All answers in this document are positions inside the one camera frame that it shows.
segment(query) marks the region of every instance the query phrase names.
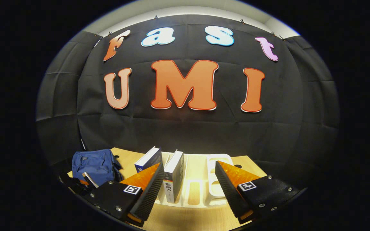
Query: white organizer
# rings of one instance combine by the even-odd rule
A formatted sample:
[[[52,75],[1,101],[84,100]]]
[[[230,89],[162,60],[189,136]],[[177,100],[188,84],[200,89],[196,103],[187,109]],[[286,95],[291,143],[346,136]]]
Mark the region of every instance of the white organizer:
[[[162,152],[164,166],[172,155],[172,152]],[[233,165],[227,154],[184,154],[185,174],[176,203],[166,202],[163,186],[155,203],[184,208],[208,208],[225,204],[225,195],[215,175],[217,160]]]

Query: white book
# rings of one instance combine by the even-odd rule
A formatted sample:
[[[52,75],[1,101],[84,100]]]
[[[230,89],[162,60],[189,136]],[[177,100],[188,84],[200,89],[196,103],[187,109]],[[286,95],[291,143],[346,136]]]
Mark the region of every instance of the white book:
[[[165,188],[166,201],[175,203],[181,190],[184,174],[184,153],[176,150],[171,159],[164,167],[163,186]]]
[[[162,155],[162,160],[163,160],[163,169],[165,169],[165,166],[166,164],[168,163],[168,161],[171,159],[171,157],[173,156],[173,153],[165,153],[165,158],[164,158],[164,153]],[[158,199],[160,203],[162,203],[164,201],[164,198],[165,198],[165,187],[163,186],[163,184],[161,184],[161,188],[160,188],[160,191],[158,193]]]
[[[162,153],[160,148],[156,148],[155,146],[151,148],[144,156],[141,157],[135,163],[135,169],[137,172],[140,172],[146,168],[149,168],[157,163],[162,161]]]

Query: black bracket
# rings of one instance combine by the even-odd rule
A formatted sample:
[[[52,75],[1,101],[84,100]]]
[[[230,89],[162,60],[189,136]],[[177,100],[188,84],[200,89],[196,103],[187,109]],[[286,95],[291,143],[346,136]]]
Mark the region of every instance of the black bracket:
[[[77,195],[84,196],[93,190],[93,187],[81,183],[78,178],[69,177],[66,173],[60,174],[59,180],[61,183],[65,184],[71,192]]]
[[[97,209],[108,213],[120,221],[126,221],[142,227],[144,220],[138,219],[139,221],[135,221],[128,216],[142,192],[141,187],[110,180],[84,195],[83,198]]]
[[[237,190],[253,212],[246,217],[239,217],[240,224],[275,213],[304,191],[271,175],[239,184]]]

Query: wooden table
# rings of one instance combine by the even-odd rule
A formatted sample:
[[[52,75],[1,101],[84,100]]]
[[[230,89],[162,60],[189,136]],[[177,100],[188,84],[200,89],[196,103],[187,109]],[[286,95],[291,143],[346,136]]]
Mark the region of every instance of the wooden table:
[[[119,156],[118,161],[123,167],[119,172],[124,178],[137,173],[134,163],[144,154],[119,148],[112,148],[111,151],[114,155]],[[259,177],[266,176],[266,173],[248,156],[232,157],[232,162],[234,165],[241,165],[242,169]],[[242,225],[233,215],[228,203],[211,208],[181,208],[156,203],[141,229],[148,231],[227,231],[240,226]]]

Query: black fabric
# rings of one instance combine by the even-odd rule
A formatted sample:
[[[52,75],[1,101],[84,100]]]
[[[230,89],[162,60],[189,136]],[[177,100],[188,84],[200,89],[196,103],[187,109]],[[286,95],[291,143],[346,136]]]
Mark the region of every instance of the black fabric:
[[[62,172],[60,166],[76,151],[84,151],[76,118],[78,79],[100,38],[84,31],[75,35],[57,54],[42,80],[36,108],[37,131],[48,163],[57,164],[55,172]]]
[[[209,25],[229,28],[235,43],[230,47],[209,44],[204,32]],[[161,27],[173,28],[175,40],[167,45],[142,47],[141,41],[146,34]],[[109,41],[126,30],[131,30],[131,34],[116,49],[115,56],[104,62]],[[255,37],[264,37],[273,44],[273,53],[279,57],[277,62],[265,56]],[[75,64],[83,66],[80,77],[72,79],[69,76],[68,82],[54,82],[60,78],[50,76],[49,71],[41,85],[46,89],[43,92],[44,88],[41,88],[40,98],[47,98],[39,101],[46,105],[44,108],[40,106],[37,120],[76,114],[78,122],[73,128],[75,136],[66,138],[75,144],[72,153],[64,153],[65,145],[55,142],[55,139],[65,139],[63,136],[44,138],[52,144],[47,158],[53,162],[65,159],[81,148],[76,145],[78,127],[87,150],[118,147],[145,153],[152,146],[161,146],[166,152],[179,149],[186,153],[248,155],[267,174],[280,176],[296,185],[306,185],[330,157],[338,133],[337,91],[323,60],[301,36],[283,41],[262,29],[230,19],[178,15],[123,28],[105,36],[90,51],[86,45],[79,47],[87,48],[84,50],[84,54],[89,54],[87,58],[68,55],[75,61],[56,58],[51,66],[56,68],[53,72],[59,72],[58,67],[66,69],[66,65],[84,60],[83,65]],[[65,46],[60,54],[66,52],[72,54],[72,48]],[[178,108],[170,93],[171,108],[152,108],[150,102],[155,96],[156,73],[151,64],[166,59],[174,60],[183,76],[197,60],[218,63],[213,85],[217,108],[213,111],[192,110],[188,107],[191,95],[184,107]],[[128,67],[132,69],[129,104],[117,110],[107,102],[104,76],[112,72],[117,74]],[[262,111],[259,113],[241,110],[247,84],[244,68],[258,69],[265,74],[261,86]],[[77,87],[69,86],[72,92],[59,102],[59,92],[68,88],[62,86],[66,83]],[[114,80],[114,90],[115,97],[119,98],[119,77]],[[48,130],[54,134],[60,129],[52,124]]]

